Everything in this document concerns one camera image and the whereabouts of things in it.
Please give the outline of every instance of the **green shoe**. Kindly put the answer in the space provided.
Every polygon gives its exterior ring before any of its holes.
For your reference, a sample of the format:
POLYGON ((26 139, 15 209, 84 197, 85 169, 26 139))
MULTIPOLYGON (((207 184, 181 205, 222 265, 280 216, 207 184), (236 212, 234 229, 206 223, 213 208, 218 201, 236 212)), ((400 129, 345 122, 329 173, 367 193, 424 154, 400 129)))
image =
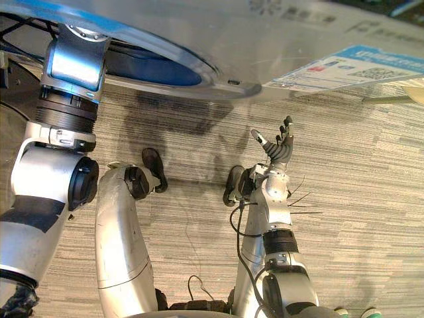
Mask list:
POLYGON ((334 311, 338 313, 341 318, 349 318, 349 312, 343 307, 337 307, 334 311))
POLYGON ((383 315, 376 308, 371 307, 367 309, 360 318, 382 318, 383 315))

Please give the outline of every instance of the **qr code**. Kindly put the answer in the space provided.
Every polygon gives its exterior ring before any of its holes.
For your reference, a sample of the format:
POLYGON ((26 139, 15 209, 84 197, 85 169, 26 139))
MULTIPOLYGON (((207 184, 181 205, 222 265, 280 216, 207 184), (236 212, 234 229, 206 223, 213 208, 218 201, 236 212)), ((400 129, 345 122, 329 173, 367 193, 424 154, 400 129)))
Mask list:
POLYGON ((348 74, 349 76, 358 76, 360 78, 370 78, 372 80, 384 80, 386 78, 398 78, 409 75, 405 72, 388 70, 387 68, 370 68, 369 70, 348 74))

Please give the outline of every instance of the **sticker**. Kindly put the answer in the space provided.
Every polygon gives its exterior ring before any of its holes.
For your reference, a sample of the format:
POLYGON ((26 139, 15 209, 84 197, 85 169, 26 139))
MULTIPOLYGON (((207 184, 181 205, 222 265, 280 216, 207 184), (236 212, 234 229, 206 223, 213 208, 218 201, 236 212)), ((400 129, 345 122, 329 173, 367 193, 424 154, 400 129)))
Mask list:
POLYGON ((356 45, 273 79, 266 87, 314 93, 424 74, 424 59, 356 45))

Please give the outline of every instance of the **wire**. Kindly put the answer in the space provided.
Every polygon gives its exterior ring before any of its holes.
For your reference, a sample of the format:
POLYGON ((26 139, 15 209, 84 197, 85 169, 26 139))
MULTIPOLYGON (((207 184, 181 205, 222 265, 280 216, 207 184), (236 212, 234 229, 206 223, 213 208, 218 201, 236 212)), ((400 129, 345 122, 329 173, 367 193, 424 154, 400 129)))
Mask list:
POLYGON ((197 275, 191 275, 190 277, 189 277, 189 279, 188 279, 188 281, 187 281, 187 288, 188 288, 188 292, 190 293, 190 298, 191 298, 191 300, 194 300, 194 298, 193 298, 193 294, 191 293, 191 288, 190 288, 190 280, 193 278, 193 277, 196 277, 199 281, 200 281, 200 289, 201 290, 203 290, 205 293, 207 293, 207 295, 212 299, 212 300, 215 300, 213 297, 212 297, 212 295, 206 290, 206 288, 204 288, 203 287, 203 281, 200 279, 200 277, 199 276, 197 276, 197 275))
POLYGON ((50 36, 52 37, 53 40, 55 40, 56 34, 53 31, 52 23, 50 21, 45 21, 44 23, 46 24, 46 27, 47 27, 48 32, 50 33, 50 36))
POLYGON ((296 201, 294 201, 294 202, 292 202, 292 203, 290 203, 289 205, 288 205, 288 207, 291 207, 294 203, 297 203, 297 202, 299 202, 299 201, 301 201, 303 198, 305 198, 305 197, 307 197, 309 194, 311 194, 312 192, 308 192, 308 193, 306 193, 303 197, 301 197, 300 199, 298 199, 298 200, 296 200, 296 201))
POLYGON ((258 318, 260 311, 262 310, 262 306, 259 306, 256 312, 254 313, 254 318, 258 318))
MULTIPOLYGON (((23 18, 21 18, 21 17, 20 17, 20 16, 18 16, 18 15, 11 15, 11 14, 9 14, 9 13, 1 13, 1 15, 2 15, 2 16, 4 16, 4 17, 7 17, 8 19, 11 19, 11 20, 17 21, 17 22, 24 21, 24 19, 23 19, 23 18)), ((43 24, 46 24, 46 21, 47 21, 47 20, 35 19, 34 21, 41 21, 41 22, 43 22, 43 24)), ((50 24, 51 24, 53 27, 57 27, 57 26, 58 26, 56 23, 53 23, 53 22, 51 22, 51 21, 47 21, 47 22, 50 22, 50 24)), ((32 27, 32 28, 36 28, 37 30, 41 30, 41 31, 44 31, 44 32, 49 32, 49 31, 48 31, 48 29, 47 29, 46 27, 44 27, 44 26, 42 26, 42 25, 38 25, 38 24, 33 23, 33 22, 27 22, 27 23, 26 23, 26 25, 28 25, 28 26, 30 26, 30 27, 32 27)))
MULTIPOLYGON (((246 206, 246 205, 257 205, 257 203, 256 202, 245 203, 244 206, 246 206)), ((238 207, 236 207, 233 210, 233 212, 231 212, 231 214, 230 214, 230 224, 231 224, 231 227, 233 228, 233 230, 236 231, 236 233, 241 235, 242 237, 261 237, 262 234, 246 234, 246 233, 241 233, 240 231, 237 231, 237 229, 236 229, 236 227, 234 226, 234 223, 233 223, 233 215, 234 215, 234 213, 236 213, 236 211, 238 209, 240 209, 240 205, 238 207)))
POLYGON ((241 256, 241 252, 240 252, 240 226, 241 226, 241 219, 242 219, 243 210, 244 210, 244 202, 243 201, 240 201, 239 209, 240 209, 240 215, 238 216, 238 223, 237 223, 237 256, 238 256, 238 259, 240 260, 240 262, 244 266, 244 269, 246 270, 246 272, 247 272, 247 274, 250 278, 250 283, 252 283, 252 286, 253 286, 254 296, 255 296, 259 306, 262 308, 262 310, 264 311, 264 313, 267 317, 277 318, 275 311, 268 308, 268 306, 265 304, 264 300, 262 299, 262 297, 261 297, 261 295, 258 291, 258 288, 256 287, 256 284, 255 284, 255 281, 254 281, 254 278, 253 278, 253 274, 249 270, 249 267, 247 266, 246 262, 244 261, 243 257, 241 256))
POLYGON ((19 109, 14 108, 13 106, 10 106, 9 104, 6 104, 4 101, 0 101, 0 105, 9 108, 12 111, 17 112, 24 120, 30 121, 30 118, 28 116, 26 116, 24 113, 22 113, 21 111, 19 111, 19 109))
POLYGON ((3 42, 4 44, 6 44, 7 46, 9 46, 13 50, 18 51, 19 53, 21 53, 22 55, 25 55, 27 58, 30 58, 31 60, 35 61, 36 63, 43 64, 41 60, 39 60, 38 58, 35 58, 34 56, 32 56, 31 54, 29 54, 28 52, 25 52, 24 50, 21 50, 17 46, 14 46, 13 44, 7 42, 4 38, 0 38, 0 42, 3 42))
POLYGON ((302 182, 297 186, 297 188, 294 189, 294 191, 290 195, 294 194, 302 186, 302 184, 303 184, 304 181, 305 181, 305 175, 303 175, 302 182))
POLYGON ((259 271, 259 273, 257 273, 256 277, 254 278, 254 283, 255 283, 255 284, 257 283, 257 281, 258 281, 259 277, 260 277, 260 276, 261 276, 264 272, 265 272, 265 268, 261 269, 261 270, 259 271))
POLYGON ((4 30, 0 31, 0 38, 3 38, 7 33, 10 33, 16 30, 17 28, 20 28, 21 26, 28 24, 32 20, 34 20, 34 18, 27 18, 18 23, 15 23, 13 26, 10 26, 9 28, 5 28, 4 30))
POLYGON ((291 212, 290 214, 323 214, 323 212, 291 212))

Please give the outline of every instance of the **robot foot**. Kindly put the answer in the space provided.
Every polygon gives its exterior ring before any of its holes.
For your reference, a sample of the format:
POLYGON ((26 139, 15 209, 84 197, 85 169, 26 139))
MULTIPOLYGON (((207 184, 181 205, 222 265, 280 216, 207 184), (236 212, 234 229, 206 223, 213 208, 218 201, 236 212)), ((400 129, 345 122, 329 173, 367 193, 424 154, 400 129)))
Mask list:
POLYGON ((145 148, 142 151, 141 158, 144 166, 152 172, 153 176, 160 180, 160 185, 154 188, 155 192, 165 192, 168 188, 168 182, 166 181, 164 164, 162 163, 159 153, 153 148, 145 148))
POLYGON ((234 166, 231 168, 228 174, 227 184, 225 185, 225 192, 223 196, 224 204, 227 207, 233 207, 237 201, 240 200, 240 194, 238 191, 240 177, 244 172, 242 166, 234 166))

